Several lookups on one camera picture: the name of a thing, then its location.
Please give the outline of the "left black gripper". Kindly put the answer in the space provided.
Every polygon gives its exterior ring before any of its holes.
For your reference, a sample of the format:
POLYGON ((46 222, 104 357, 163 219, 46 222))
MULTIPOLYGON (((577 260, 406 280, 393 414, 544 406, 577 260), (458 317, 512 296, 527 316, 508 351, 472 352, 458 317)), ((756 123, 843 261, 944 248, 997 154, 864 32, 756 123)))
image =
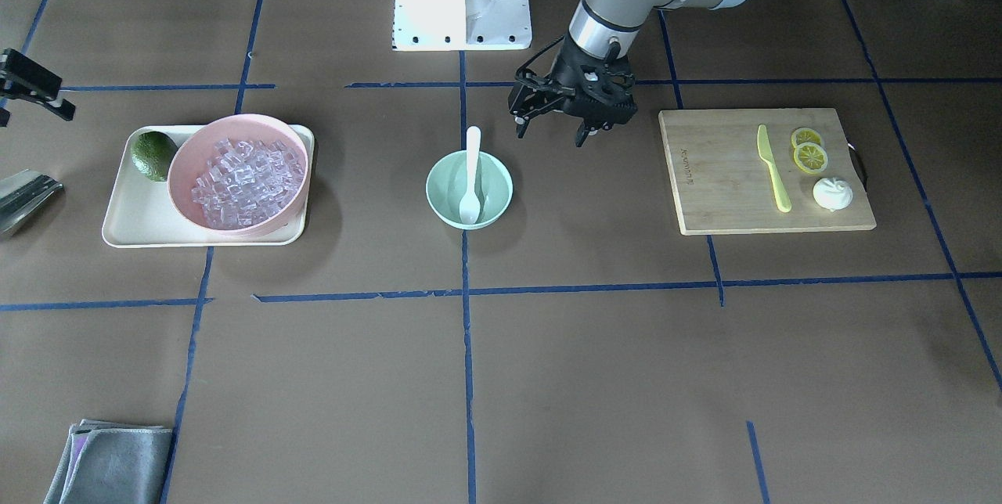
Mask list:
POLYGON ((593 57, 569 36, 561 36, 516 69, 509 94, 509 113, 517 137, 532 119, 558 112, 581 119, 574 145, 583 147, 594 131, 627 124, 637 112, 636 76, 622 44, 613 37, 604 54, 593 57))

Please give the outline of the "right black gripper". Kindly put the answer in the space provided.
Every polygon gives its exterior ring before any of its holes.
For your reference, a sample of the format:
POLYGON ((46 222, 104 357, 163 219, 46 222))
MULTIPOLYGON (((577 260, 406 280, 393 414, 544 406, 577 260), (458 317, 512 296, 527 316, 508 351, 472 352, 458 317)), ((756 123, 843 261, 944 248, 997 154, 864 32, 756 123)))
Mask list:
POLYGON ((63 79, 15 49, 1 54, 1 99, 35 103, 64 121, 76 107, 60 96, 63 79))

